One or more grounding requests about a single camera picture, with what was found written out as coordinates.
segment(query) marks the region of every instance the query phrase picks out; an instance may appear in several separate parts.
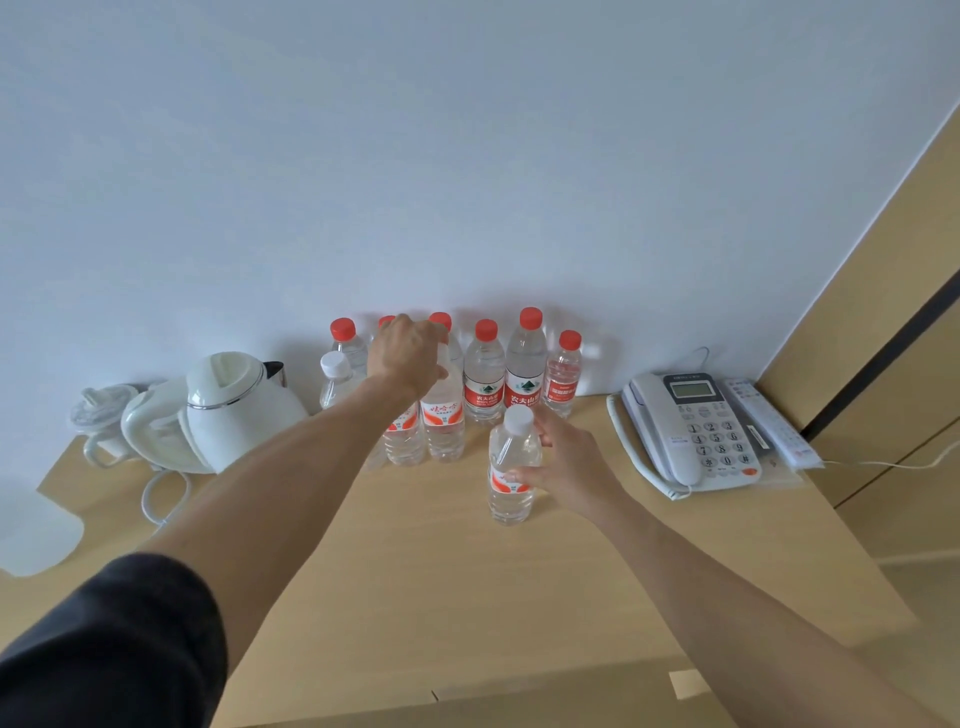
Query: wooden panel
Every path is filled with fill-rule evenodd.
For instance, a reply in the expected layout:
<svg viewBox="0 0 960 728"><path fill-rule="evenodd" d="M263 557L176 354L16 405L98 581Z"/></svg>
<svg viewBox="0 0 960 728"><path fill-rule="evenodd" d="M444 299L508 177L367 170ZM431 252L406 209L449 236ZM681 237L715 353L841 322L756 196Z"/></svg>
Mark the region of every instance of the wooden panel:
<svg viewBox="0 0 960 728"><path fill-rule="evenodd" d="M960 420L902 464L925 465L957 440ZM940 552L960 556L960 448L937 468L888 471L837 513L875 558Z"/></svg>
<svg viewBox="0 0 960 728"><path fill-rule="evenodd" d="M960 269L960 111L760 378L806 426Z"/></svg>
<svg viewBox="0 0 960 728"><path fill-rule="evenodd" d="M960 302L813 440L821 457L899 462L960 416ZM836 505L886 468L828 465L810 479Z"/></svg>

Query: white object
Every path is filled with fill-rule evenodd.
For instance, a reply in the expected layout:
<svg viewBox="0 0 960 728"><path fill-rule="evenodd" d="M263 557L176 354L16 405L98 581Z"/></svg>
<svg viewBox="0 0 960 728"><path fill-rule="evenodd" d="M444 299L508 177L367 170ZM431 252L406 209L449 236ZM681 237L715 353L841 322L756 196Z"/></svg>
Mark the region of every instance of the white object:
<svg viewBox="0 0 960 728"><path fill-rule="evenodd" d="M762 468L750 440L710 375L642 374L631 379L621 397L659 473L634 452L608 398L620 442L640 474L668 497L760 480Z"/></svg>
<svg viewBox="0 0 960 728"><path fill-rule="evenodd" d="M473 333L476 338L464 356L464 406L474 422L494 425L503 416L507 355L493 319L478 321Z"/></svg>
<svg viewBox="0 0 960 728"><path fill-rule="evenodd" d="M347 356L343 352L327 352L320 359L321 369L326 376L324 392L320 397L321 409L329 409L337 402L345 400L357 388L364 376L358 375L350 368ZM383 440L377 440L376 445L367 455L363 470L374 471L387 462L387 453Z"/></svg>
<svg viewBox="0 0 960 728"><path fill-rule="evenodd" d="M234 460L307 417L291 390L241 352L215 353L186 377L134 398L121 425L141 456L181 473L221 473Z"/></svg>
<svg viewBox="0 0 960 728"><path fill-rule="evenodd" d="M84 457L98 468L114 465L136 457L120 426L124 408L137 395L136 387L130 384L114 384L103 389L84 389L82 399L70 410L70 426L86 435ZM112 456L105 462L100 450Z"/></svg>
<svg viewBox="0 0 960 728"><path fill-rule="evenodd" d="M561 332L558 348L546 362L546 381L543 383L543 401L566 419L573 409L573 398L580 382L581 335L569 328Z"/></svg>
<svg viewBox="0 0 960 728"><path fill-rule="evenodd" d="M453 333L453 319L445 311L437 311L430 314L430 321L440 324L449 334L447 345L450 347L450 362L461 372L464 370L464 350L460 348L460 342L456 334Z"/></svg>
<svg viewBox="0 0 960 728"><path fill-rule="evenodd" d="M0 569L33 576L63 561L84 535L84 522L43 493L0 488Z"/></svg>
<svg viewBox="0 0 960 728"><path fill-rule="evenodd" d="M542 457L533 410L523 404L507 409L503 424L490 433L487 500L495 521L512 525L530 515L536 489L527 483L507 482L505 475L512 468L536 467Z"/></svg>
<svg viewBox="0 0 960 728"><path fill-rule="evenodd" d="M546 370L546 336L543 335L543 313L528 306L520 311L520 326L507 344L507 389L504 404L526 404L540 401L543 372Z"/></svg>
<svg viewBox="0 0 960 728"><path fill-rule="evenodd" d="M330 335L333 336L332 352L343 352L347 355L350 368L358 375L367 375L367 342L357 336L357 327L352 319L336 319L330 324Z"/></svg>
<svg viewBox="0 0 960 728"><path fill-rule="evenodd" d="M724 391L731 402L743 409L761 430L760 441L765 436L777 448L780 457L794 470L823 468L824 463L817 451L787 422L767 398L761 395L749 379L724 380Z"/></svg>
<svg viewBox="0 0 960 728"><path fill-rule="evenodd" d="M437 363L447 370L448 376L438 379L420 400L420 411L430 455L441 462L450 462L464 454L463 374L450 361L446 344L437 347Z"/></svg>

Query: finger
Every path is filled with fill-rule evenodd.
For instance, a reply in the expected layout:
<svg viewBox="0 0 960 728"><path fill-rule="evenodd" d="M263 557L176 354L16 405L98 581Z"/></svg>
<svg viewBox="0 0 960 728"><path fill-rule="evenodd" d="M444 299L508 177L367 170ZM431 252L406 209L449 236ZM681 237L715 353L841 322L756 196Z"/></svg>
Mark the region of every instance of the finger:
<svg viewBox="0 0 960 728"><path fill-rule="evenodd" d="M534 406L534 423L540 432L550 438L551 442L557 442L557 437L564 427L572 426L543 402Z"/></svg>
<svg viewBox="0 0 960 728"><path fill-rule="evenodd" d="M549 468L511 468L503 476L508 483L526 483L534 488L542 488Z"/></svg>

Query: remote control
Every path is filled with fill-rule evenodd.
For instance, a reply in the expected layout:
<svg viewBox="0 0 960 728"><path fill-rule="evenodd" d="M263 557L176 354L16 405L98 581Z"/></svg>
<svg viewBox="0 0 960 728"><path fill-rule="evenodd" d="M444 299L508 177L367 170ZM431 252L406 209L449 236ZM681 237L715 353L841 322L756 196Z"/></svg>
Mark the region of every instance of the remote control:
<svg viewBox="0 0 960 728"><path fill-rule="evenodd" d="M724 389L732 402L743 409L759 425L762 434L776 446L780 456L794 470L823 468L824 461L810 444L787 422L749 379L726 379Z"/></svg>

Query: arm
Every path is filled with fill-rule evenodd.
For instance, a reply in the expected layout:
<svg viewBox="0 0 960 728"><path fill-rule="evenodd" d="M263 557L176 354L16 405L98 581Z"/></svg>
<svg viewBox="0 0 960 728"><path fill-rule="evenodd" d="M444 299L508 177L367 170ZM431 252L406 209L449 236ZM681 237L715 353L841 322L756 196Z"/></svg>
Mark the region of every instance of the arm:
<svg viewBox="0 0 960 728"><path fill-rule="evenodd" d="M633 500L592 435L546 407L551 465L508 473L610 539L693 664L743 726L948 726L849 650L707 556Z"/></svg>
<svg viewBox="0 0 960 728"><path fill-rule="evenodd" d="M176 559L206 582L223 619L229 672L320 543L377 439L446 376L437 366L445 336L397 316L371 346L368 378L344 402L242 457L139 549Z"/></svg>

